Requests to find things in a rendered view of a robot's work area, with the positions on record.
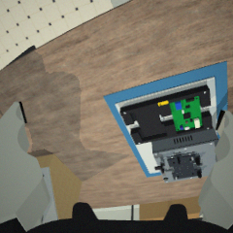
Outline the green circuit board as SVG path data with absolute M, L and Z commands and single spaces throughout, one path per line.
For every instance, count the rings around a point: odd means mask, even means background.
M 176 131 L 202 126 L 199 96 L 174 102 L 170 104 L 170 107 Z

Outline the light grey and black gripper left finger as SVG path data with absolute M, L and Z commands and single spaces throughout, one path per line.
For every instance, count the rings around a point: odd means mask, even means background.
M 27 153 L 25 123 L 17 101 L 0 118 L 0 233 L 24 233 L 41 225 L 50 203 L 39 162 Z

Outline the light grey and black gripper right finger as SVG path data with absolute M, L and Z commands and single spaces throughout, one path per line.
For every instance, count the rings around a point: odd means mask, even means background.
M 233 232 L 233 115 L 229 111 L 220 110 L 216 130 L 220 137 L 215 148 L 218 162 L 202 186 L 199 216 Z

